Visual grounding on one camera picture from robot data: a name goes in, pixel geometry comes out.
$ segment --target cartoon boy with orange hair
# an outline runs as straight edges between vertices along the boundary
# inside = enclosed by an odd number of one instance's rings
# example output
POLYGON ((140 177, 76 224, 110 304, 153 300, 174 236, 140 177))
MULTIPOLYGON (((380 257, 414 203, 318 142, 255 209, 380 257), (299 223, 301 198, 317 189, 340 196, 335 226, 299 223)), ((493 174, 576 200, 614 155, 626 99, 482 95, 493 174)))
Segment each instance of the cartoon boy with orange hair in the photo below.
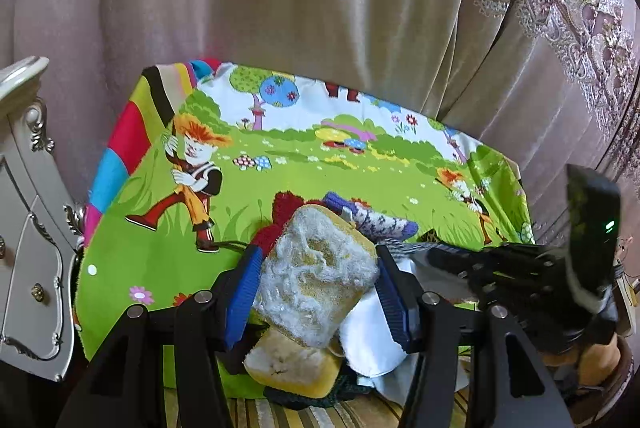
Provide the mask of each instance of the cartoon boy with orange hair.
POLYGON ((211 156, 220 146, 229 146, 231 143, 228 135, 215 134, 191 114, 175 116, 173 133, 164 140, 164 152, 174 164, 171 173, 176 187, 144 215, 127 215, 126 219, 156 231, 162 214, 174 204, 182 202, 189 211, 196 233, 196 249, 205 253, 217 252, 218 246, 211 233, 214 223, 209 216, 209 198, 220 193, 222 172, 213 164, 211 156), (177 156, 176 133, 184 136, 184 159, 177 156))
POLYGON ((480 220, 480 228, 482 229, 482 234, 484 234, 484 244, 490 244, 492 242, 489 235, 486 233, 486 224, 493 226, 495 229, 495 233, 502 239, 503 242, 506 242, 507 239, 502 236, 500 230, 494 226, 494 223, 489 216, 489 211, 482 204, 480 199, 476 198, 469 189, 469 186, 466 185, 465 177, 462 173, 458 171, 449 170, 448 168, 438 168, 438 177, 437 181, 440 182, 443 186, 446 186, 449 191, 451 191, 451 195, 457 201, 464 202, 466 206, 476 214, 478 214, 478 218, 480 220))

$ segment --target silver bolt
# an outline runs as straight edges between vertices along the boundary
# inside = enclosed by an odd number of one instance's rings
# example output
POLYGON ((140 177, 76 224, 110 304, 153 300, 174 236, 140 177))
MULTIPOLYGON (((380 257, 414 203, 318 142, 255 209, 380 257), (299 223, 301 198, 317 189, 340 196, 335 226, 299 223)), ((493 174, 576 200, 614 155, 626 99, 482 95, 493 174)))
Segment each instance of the silver bolt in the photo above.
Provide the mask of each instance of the silver bolt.
POLYGON ((501 305, 494 305, 493 307, 491 307, 491 314, 500 319, 504 319, 509 315, 507 309, 505 309, 501 305))
POLYGON ((440 302, 440 296, 432 291, 427 291, 422 295, 422 301, 427 305, 437 305, 440 302))
POLYGON ((198 291, 196 293, 196 296, 193 297, 194 300, 196 300, 196 302, 198 303, 209 303, 211 301, 211 299, 213 298, 213 294, 211 294, 211 291, 198 291))
POLYGON ((144 311, 145 309, 142 305, 132 305, 127 309, 127 316, 129 318, 140 318, 144 311))

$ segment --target beige curtain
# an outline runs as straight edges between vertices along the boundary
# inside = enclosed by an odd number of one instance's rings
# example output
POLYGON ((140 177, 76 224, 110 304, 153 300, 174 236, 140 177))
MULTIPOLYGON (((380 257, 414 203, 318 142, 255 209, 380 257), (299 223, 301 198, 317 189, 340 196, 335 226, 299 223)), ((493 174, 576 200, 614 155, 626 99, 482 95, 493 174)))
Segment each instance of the beige curtain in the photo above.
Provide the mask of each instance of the beige curtain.
MULTIPOLYGON (((52 60, 42 95, 78 199, 142 68, 214 56, 355 87, 501 150, 543 242, 566 235, 564 164, 598 168, 624 190, 628 238, 637 14, 633 0, 0 0, 0 60, 52 60)), ((640 254, 627 263, 640 272, 640 254)))

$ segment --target gold drawer knob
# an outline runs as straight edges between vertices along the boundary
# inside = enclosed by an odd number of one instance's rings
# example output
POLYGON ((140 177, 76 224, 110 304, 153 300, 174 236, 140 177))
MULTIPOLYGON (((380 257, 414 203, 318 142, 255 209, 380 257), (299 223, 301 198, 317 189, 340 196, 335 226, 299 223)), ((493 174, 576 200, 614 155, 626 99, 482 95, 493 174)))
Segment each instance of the gold drawer knob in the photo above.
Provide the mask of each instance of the gold drawer knob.
POLYGON ((37 283, 31 288, 31 296, 36 302, 41 303, 44 300, 44 289, 37 283))

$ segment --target cartoon face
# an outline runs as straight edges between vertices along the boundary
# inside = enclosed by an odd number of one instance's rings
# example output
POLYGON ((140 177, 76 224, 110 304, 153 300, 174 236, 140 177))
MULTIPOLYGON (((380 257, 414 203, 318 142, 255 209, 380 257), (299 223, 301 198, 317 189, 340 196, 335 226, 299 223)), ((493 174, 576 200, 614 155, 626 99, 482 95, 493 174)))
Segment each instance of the cartoon face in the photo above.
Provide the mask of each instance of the cartoon face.
POLYGON ((217 146, 200 143, 188 134, 184 136, 184 159, 192 166, 208 162, 217 149, 217 146))
POLYGON ((451 183, 451 188, 455 191, 462 193, 464 196, 471 195, 471 191, 469 190, 469 186, 466 185, 466 181, 462 179, 458 179, 457 181, 453 181, 451 183))

